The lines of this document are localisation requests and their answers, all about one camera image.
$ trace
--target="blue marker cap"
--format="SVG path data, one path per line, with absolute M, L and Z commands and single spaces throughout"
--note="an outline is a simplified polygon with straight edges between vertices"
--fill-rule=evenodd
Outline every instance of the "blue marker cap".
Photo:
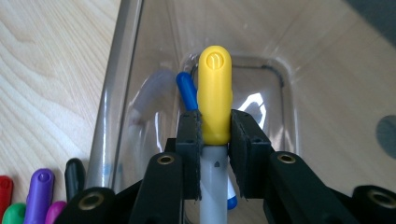
M 233 196 L 231 199 L 227 200 L 227 209 L 232 210 L 235 209 L 235 207 L 238 205 L 238 200 L 236 199 L 236 196 Z
M 186 109 L 198 109 L 197 89 L 194 86 L 191 75 L 186 72 L 181 72 L 177 75 L 176 82 Z
M 45 223 L 47 211 L 52 202 L 54 178 L 50 169 L 39 169 L 32 175 L 23 223 Z

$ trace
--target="yellow marker cap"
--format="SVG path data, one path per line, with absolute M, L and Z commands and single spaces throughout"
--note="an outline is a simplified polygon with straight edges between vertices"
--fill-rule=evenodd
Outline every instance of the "yellow marker cap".
M 231 56 L 225 48 L 211 46 L 202 52 L 198 63 L 197 99 L 205 144 L 229 143 L 233 90 Z

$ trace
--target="clear plastic container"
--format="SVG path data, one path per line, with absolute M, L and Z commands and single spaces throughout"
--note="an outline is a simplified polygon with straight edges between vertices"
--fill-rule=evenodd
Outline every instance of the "clear plastic container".
M 378 122 L 396 114 L 394 47 L 347 3 L 306 0 L 121 1 L 87 188 L 119 192 L 143 177 L 185 110 L 177 73 L 196 78 L 211 45 L 232 55 L 233 108 L 275 150 L 299 154 L 345 194 L 365 184 L 396 191 L 396 161 L 377 140 Z M 262 200 L 238 202 L 229 223 L 265 220 Z M 193 223 L 198 203 L 186 202 Z

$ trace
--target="red marker cap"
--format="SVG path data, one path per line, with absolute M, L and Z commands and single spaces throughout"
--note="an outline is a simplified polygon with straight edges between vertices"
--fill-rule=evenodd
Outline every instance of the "red marker cap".
M 3 220 L 4 213 L 11 205 L 12 188 L 12 179 L 6 175 L 0 175 L 0 220 Z

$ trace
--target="wooden table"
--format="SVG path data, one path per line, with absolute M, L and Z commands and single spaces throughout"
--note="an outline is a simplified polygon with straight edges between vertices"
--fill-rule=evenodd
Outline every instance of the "wooden table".
M 0 175 L 25 202 L 39 168 L 87 165 L 120 0 L 0 3 Z

